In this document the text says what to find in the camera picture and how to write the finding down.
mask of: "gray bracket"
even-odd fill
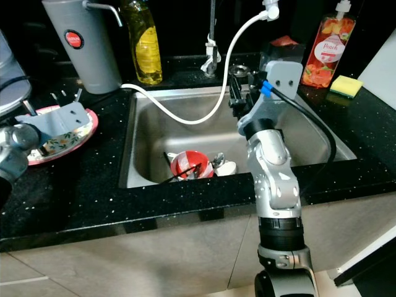
[[[265,67],[265,71],[267,72],[267,80],[271,85],[285,94],[288,98],[295,98],[299,80],[303,73],[303,66],[300,63],[270,61],[267,67]],[[271,119],[274,125],[276,125],[286,104],[287,103],[273,93],[271,93],[270,97],[261,94],[252,110],[238,121],[237,126],[239,134],[244,136],[243,129],[246,125],[257,119]]]
[[[20,123],[34,125],[41,132],[40,145],[56,136],[71,132],[89,123],[87,111],[81,103],[72,102],[39,116],[16,116]]]

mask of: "sponge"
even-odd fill
[[[362,85],[363,82],[360,80],[340,75],[332,83],[330,91],[353,98],[358,93]]]

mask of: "dirty dish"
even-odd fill
[[[201,152],[194,150],[186,150],[178,154],[168,153],[168,156],[173,158],[171,161],[171,171],[173,175],[179,175],[185,170],[200,164],[197,178],[211,178],[213,176],[213,167],[209,162],[209,158]],[[187,179],[188,173],[180,175],[179,180]]]
[[[37,114],[45,114],[58,108],[59,105],[54,105],[36,110],[36,112]],[[88,108],[86,111],[90,120],[88,124],[47,141],[43,145],[48,152],[46,156],[42,156],[38,150],[32,150],[27,157],[29,166],[42,164],[65,156],[86,143],[98,127],[98,116]]]

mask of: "black countertop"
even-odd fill
[[[155,88],[220,85],[201,71],[175,72]],[[50,92],[74,94],[76,79],[65,79],[36,98],[49,104]],[[299,94],[357,156],[331,164],[302,197],[303,205],[352,199],[396,190],[396,112],[366,89],[353,100],[300,86]],[[1,209],[0,251],[15,251],[102,238],[251,213],[250,174],[200,179],[133,189],[118,186],[126,140],[130,93],[107,96],[83,92],[82,104],[99,118],[93,137],[78,150],[30,167]],[[303,188],[322,165],[294,167]]]

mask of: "gray canister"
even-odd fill
[[[101,13],[116,10],[107,5],[83,0],[43,0],[52,24],[62,41],[85,89],[92,94],[116,90],[121,85],[113,50]]]

